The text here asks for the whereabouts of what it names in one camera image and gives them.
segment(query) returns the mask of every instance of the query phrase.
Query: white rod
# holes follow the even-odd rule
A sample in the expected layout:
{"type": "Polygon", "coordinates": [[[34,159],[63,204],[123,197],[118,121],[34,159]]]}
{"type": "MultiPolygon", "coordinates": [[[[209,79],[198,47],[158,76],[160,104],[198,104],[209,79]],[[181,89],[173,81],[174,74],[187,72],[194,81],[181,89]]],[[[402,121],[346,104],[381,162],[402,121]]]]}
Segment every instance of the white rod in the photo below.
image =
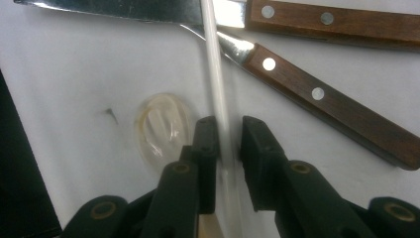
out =
{"type": "Polygon", "coordinates": [[[235,175],[235,154],[229,125],[228,107],[222,76],[219,41],[212,0],[201,0],[201,11],[206,36],[207,58],[209,60],[213,107],[218,122],[222,157],[223,197],[225,199],[225,222],[228,237],[242,238],[242,212],[239,190],[235,175]]]}

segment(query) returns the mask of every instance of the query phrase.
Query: knife blade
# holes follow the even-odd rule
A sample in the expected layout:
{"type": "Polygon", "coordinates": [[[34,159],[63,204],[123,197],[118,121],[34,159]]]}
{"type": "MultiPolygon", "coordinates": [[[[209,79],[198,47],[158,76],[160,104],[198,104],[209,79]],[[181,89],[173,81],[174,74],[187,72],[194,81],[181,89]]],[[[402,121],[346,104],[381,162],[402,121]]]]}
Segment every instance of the knife blade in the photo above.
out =
{"type": "MultiPolygon", "coordinates": [[[[196,0],[14,0],[15,3],[146,22],[202,25],[196,0]]],[[[330,43],[420,52],[420,16],[268,0],[215,0],[220,27],[330,43]]]]}
{"type": "MultiPolygon", "coordinates": [[[[201,27],[182,26],[205,40],[201,27]]],[[[420,168],[420,138],[259,44],[218,32],[223,54],[381,158],[420,168]]]]}

